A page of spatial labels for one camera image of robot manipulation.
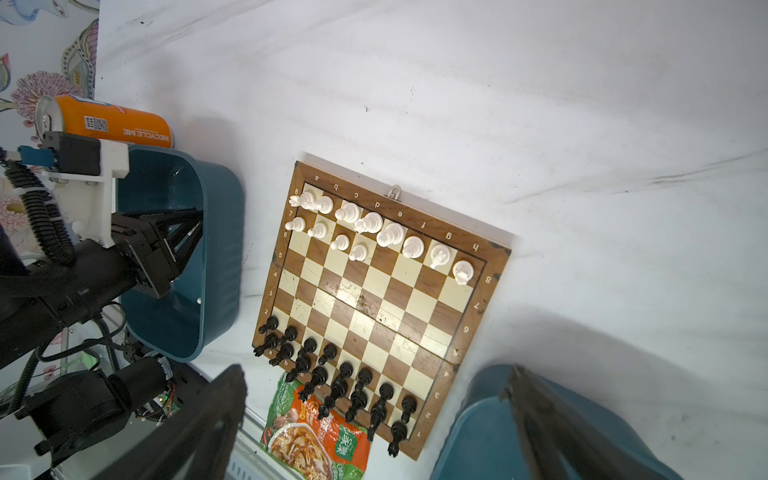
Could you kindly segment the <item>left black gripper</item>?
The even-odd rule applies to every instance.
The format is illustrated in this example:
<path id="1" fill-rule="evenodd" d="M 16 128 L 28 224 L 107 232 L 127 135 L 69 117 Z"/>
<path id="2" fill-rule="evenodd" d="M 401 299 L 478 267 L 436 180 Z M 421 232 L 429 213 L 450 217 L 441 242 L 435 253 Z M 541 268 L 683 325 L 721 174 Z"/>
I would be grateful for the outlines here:
<path id="1" fill-rule="evenodd" d="M 70 266 L 40 261 L 24 276 L 3 275 L 1 364 L 90 320 L 131 289 L 166 297 L 203 237 L 203 221 L 204 212 L 197 209 L 115 213 L 114 246 L 83 240 L 75 245 Z"/>

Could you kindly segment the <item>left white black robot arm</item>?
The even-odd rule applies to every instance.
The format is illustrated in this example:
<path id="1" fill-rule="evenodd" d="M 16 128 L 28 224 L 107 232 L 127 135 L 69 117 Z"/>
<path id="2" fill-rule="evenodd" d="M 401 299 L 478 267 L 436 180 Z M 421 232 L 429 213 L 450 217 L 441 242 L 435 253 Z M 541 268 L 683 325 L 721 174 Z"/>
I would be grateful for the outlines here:
<path id="1" fill-rule="evenodd" d="M 161 299 L 180 276 L 203 236 L 197 209 L 120 214 L 112 217 L 114 246 L 78 244 L 44 230 L 54 257 L 26 267 L 8 245 L 1 248 L 1 364 L 23 355 L 41 362 L 54 337 L 75 323 L 100 322 L 101 312 L 132 289 Z M 155 355 L 111 375 L 101 370 L 64 374 L 41 392 L 26 394 L 28 365 L 6 411 L 40 434 L 32 448 L 57 466 L 120 432 L 130 415 L 164 392 L 173 368 Z"/>

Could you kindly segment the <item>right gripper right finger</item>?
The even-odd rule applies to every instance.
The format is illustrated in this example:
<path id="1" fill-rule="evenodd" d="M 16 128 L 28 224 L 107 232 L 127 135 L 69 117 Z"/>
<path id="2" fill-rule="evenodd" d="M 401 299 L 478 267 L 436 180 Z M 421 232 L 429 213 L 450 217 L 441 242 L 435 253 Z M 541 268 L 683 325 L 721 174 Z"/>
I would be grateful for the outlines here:
<path id="1" fill-rule="evenodd" d="M 501 396 L 510 403 L 520 450 L 533 479 L 658 479 L 610 442 L 530 370 L 511 368 Z"/>

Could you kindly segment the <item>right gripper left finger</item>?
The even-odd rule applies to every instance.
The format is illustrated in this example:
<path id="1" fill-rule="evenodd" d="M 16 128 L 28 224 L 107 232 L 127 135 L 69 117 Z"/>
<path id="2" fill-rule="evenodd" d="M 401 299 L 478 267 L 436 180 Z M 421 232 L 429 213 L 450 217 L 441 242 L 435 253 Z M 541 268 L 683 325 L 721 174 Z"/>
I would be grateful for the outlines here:
<path id="1" fill-rule="evenodd" d="M 245 414 L 247 384 L 233 364 L 98 479 L 222 479 Z"/>

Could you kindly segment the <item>white pawn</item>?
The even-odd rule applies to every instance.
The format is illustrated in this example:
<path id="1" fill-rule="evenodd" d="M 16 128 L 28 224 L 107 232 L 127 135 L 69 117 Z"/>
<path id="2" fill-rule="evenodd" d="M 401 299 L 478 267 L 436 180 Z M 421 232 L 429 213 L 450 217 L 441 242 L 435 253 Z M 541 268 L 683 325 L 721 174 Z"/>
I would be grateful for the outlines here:
<path id="1" fill-rule="evenodd" d="M 295 217 L 284 224 L 287 231 L 303 232 L 306 228 L 306 221 L 302 217 Z"/>
<path id="2" fill-rule="evenodd" d="M 368 257 L 368 248 L 365 244 L 356 244 L 349 251 L 350 261 L 363 262 Z"/>
<path id="3" fill-rule="evenodd" d="M 350 239 L 347 235 L 338 235 L 331 243 L 330 248 L 332 250 L 346 251 L 350 246 Z"/>
<path id="4" fill-rule="evenodd" d="M 307 235 L 311 238 L 324 239 L 329 233 L 329 228 L 325 222 L 317 222 L 312 228 L 307 231 Z"/>

